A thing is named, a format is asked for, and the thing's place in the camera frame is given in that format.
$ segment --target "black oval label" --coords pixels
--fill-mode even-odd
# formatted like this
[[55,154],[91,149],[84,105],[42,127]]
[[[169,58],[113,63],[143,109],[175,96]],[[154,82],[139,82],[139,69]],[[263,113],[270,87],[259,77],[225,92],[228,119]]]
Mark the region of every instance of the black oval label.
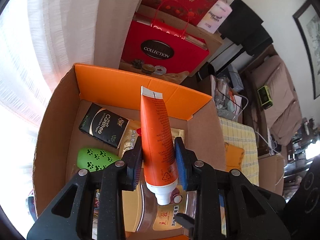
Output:
[[173,49],[169,45],[161,41],[144,41],[143,43],[141,43],[141,49],[149,57],[153,57],[156,59],[169,59],[174,55]]

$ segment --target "orange box flap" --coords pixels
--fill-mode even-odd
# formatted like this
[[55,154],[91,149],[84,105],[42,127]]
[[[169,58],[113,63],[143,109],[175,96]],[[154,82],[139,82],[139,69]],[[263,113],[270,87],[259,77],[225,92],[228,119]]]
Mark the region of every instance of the orange box flap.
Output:
[[140,110],[141,86],[144,86],[163,94],[170,117],[189,120],[212,99],[209,95],[153,77],[79,63],[74,66],[80,98],[99,104]]

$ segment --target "gold logo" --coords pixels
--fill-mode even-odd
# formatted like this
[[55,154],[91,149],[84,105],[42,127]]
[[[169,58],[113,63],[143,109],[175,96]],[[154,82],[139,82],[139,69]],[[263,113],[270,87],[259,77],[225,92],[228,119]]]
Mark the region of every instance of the gold logo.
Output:
[[124,123],[124,120],[123,120],[122,118],[119,118],[119,119],[118,119],[118,125],[119,125],[120,127],[122,127],[123,123]]

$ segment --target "green and black device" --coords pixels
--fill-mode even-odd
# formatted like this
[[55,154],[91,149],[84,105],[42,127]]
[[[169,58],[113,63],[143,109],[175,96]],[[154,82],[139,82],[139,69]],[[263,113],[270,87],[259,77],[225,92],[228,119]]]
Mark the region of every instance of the green and black device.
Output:
[[268,86],[263,86],[258,89],[258,95],[260,98],[261,106],[264,110],[268,109],[269,107],[273,106],[272,98],[270,96]]

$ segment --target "white wall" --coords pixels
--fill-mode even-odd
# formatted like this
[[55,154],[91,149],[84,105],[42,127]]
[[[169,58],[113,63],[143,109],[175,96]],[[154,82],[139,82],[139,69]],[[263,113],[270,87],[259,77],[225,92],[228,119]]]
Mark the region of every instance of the white wall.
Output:
[[[292,15],[306,0],[243,0],[264,21],[263,27],[274,41],[274,47],[284,60],[296,88],[302,115],[320,123],[320,97],[313,99],[311,69],[307,52]],[[236,67],[249,60],[243,56]]]

